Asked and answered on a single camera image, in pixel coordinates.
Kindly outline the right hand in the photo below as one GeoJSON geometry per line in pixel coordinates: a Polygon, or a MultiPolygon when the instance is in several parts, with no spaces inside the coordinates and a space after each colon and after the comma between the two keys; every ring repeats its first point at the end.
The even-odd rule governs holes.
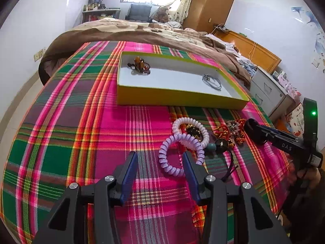
{"type": "Polygon", "coordinates": [[[321,180],[320,170],[318,168],[311,167],[309,169],[297,171],[294,161],[291,161],[289,164],[288,173],[289,184],[294,185],[298,179],[303,180],[303,182],[306,181],[309,189],[315,189],[321,180]]]}

